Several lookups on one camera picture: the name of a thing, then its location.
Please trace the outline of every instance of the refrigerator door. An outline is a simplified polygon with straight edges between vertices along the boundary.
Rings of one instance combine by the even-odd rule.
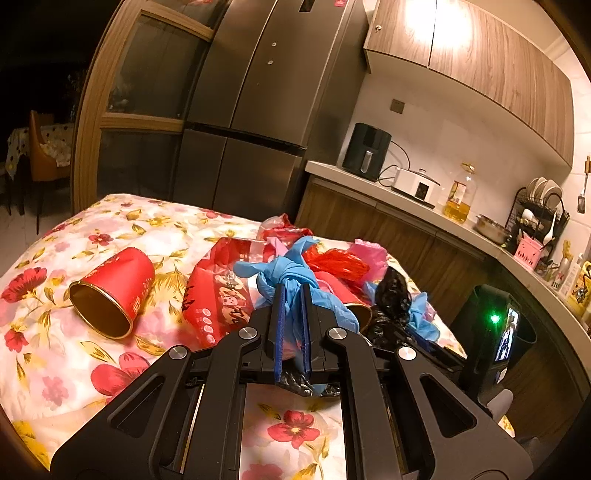
[[[277,0],[232,0],[199,74],[187,120],[230,128],[244,78]]]
[[[302,169],[302,157],[230,138],[213,209],[258,221],[280,215],[294,205]]]
[[[333,46],[354,1],[341,7],[332,0],[277,3],[248,70],[233,129],[306,146],[325,72],[336,57]]]
[[[173,201],[212,208],[226,137],[185,130],[178,155]]]

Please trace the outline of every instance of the red plastic bag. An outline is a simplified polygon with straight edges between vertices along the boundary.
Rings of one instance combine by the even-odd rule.
[[[356,283],[369,271],[367,263],[338,248],[331,248],[323,254],[314,255],[309,260],[304,257],[304,260],[313,272],[327,272],[336,278]]]
[[[274,255],[273,246],[265,242],[220,238],[195,265],[185,289],[182,311],[204,348],[247,325],[254,309],[246,279],[232,271],[234,263],[268,262]]]
[[[279,217],[268,218],[261,223],[256,239],[266,241],[268,237],[276,236],[287,248],[291,248],[296,240],[308,235],[314,235],[312,230],[292,225],[287,214],[284,213]]]

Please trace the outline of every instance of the spatula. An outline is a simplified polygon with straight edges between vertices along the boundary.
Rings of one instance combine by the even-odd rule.
[[[585,213],[585,191],[587,190],[587,179],[591,173],[591,155],[587,155],[587,161],[585,162],[585,183],[583,190],[579,193],[579,199],[577,201],[577,211],[579,213]]]

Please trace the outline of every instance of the floral bedspread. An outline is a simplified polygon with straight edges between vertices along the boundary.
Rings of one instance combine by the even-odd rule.
[[[202,347],[180,313],[187,279],[217,239],[255,238],[258,227],[211,210],[113,194],[56,226],[0,277],[0,404],[43,465],[49,468],[55,451],[168,348]],[[109,340],[77,316],[67,286],[129,246],[150,256],[156,278],[132,335]],[[321,251],[347,246],[319,244]],[[408,278],[395,259],[389,263]],[[408,288],[418,291],[410,279]],[[435,323],[438,343],[463,354],[439,317]],[[241,478],[346,478],[339,401],[249,385]]]

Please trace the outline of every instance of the metal bowl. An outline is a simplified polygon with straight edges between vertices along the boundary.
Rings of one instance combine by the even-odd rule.
[[[511,232],[509,230],[500,223],[496,223],[494,220],[491,220],[484,215],[478,215],[476,217],[474,230],[497,245],[505,244],[511,237]]]

